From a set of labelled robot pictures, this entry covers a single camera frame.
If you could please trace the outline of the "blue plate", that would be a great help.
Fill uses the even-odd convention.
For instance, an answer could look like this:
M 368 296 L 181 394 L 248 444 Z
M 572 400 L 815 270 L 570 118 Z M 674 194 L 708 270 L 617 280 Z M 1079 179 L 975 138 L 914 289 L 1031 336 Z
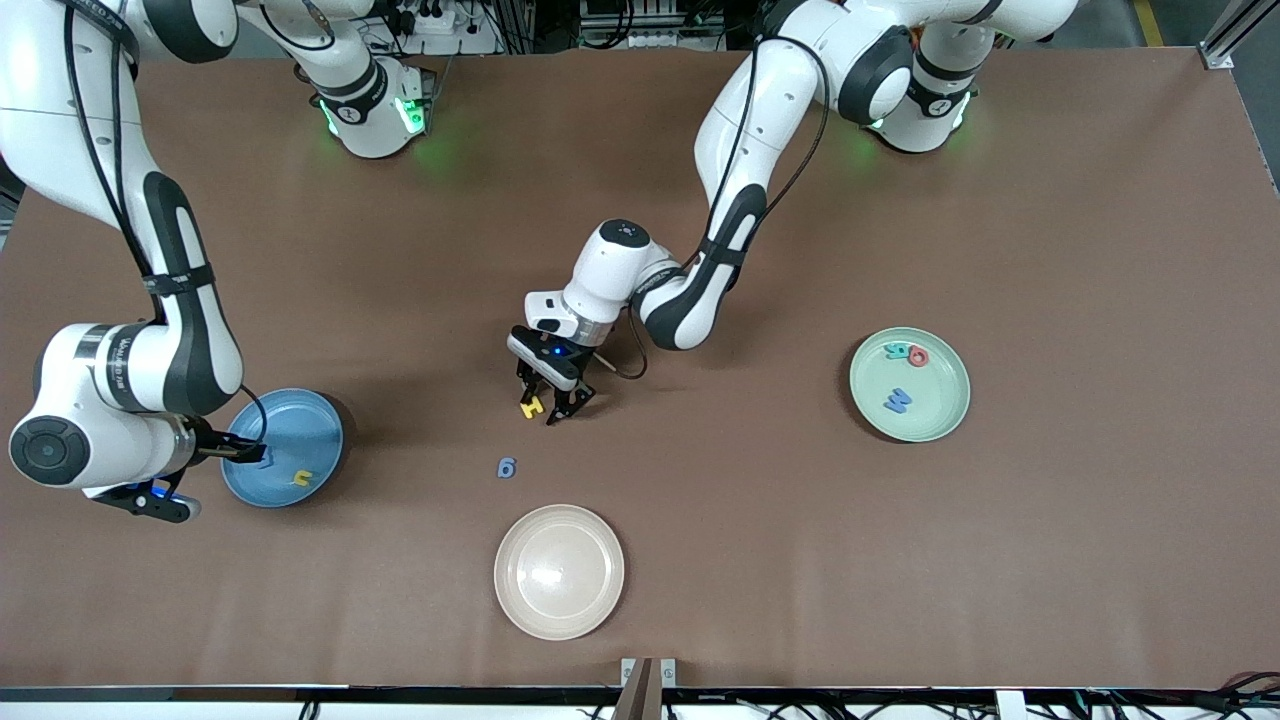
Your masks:
M 257 439 L 273 451 L 274 465 L 221 461 L 227 488 L 243 503 L 259 509 L 284 509 L 314 496 L 338 471 L 346 433 L 337 407 L 311 389 L 284 388 L 246 405 L 230 421 L 232 434 Z M 298 470 L 311 471 L 310 487 L 291 484 Z

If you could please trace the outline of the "aluminium frame post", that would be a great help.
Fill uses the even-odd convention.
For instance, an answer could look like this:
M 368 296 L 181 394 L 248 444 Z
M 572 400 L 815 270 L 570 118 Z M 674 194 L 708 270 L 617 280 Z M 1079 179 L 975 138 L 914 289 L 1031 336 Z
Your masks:
M 1280 0 L 1228 0 L 1222 13 L 1198 44 L 1204 68 L 1233 68 L 1231 54 L 1279 8 Z

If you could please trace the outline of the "long white power strip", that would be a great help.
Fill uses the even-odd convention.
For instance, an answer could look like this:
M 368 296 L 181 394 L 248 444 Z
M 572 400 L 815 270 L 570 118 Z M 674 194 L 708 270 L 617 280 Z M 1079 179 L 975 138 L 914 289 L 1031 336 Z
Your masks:
M 699 53 L 718 53 L 726 49 L 722 35 L 686 33 L 677 29 L 631 29 L 622 40 L 611 45 L 612 50 L 681 47 Z

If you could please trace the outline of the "beige plate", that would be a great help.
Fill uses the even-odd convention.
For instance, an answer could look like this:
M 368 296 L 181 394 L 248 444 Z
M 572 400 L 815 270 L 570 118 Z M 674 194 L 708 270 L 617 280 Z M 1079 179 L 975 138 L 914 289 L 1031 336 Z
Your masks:
M 553 503 L 520 518 L 495 553 L 493 582 L 503 614 L 540 641 L 591 634 L 617 607 L 625 552 L 594 511 Z

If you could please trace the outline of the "green plate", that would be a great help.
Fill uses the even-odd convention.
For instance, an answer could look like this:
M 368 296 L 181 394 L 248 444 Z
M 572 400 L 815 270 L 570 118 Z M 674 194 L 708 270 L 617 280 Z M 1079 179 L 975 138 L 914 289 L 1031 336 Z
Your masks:
M 919 345 L 931 363 L 915 368 L 906 359 L 887 359 L 884 345 Z M 858 411 L 881 434 L 908 443 L 941 439 L 966 415 L 972 383 L 957 352 L 938 336 L 911 327 L 893 327 L 870 334 L 856 348 L 847 370 L 850 395 Z M 905 414 L 884 407 L 892 388 L 904 388 L 914 400 Z

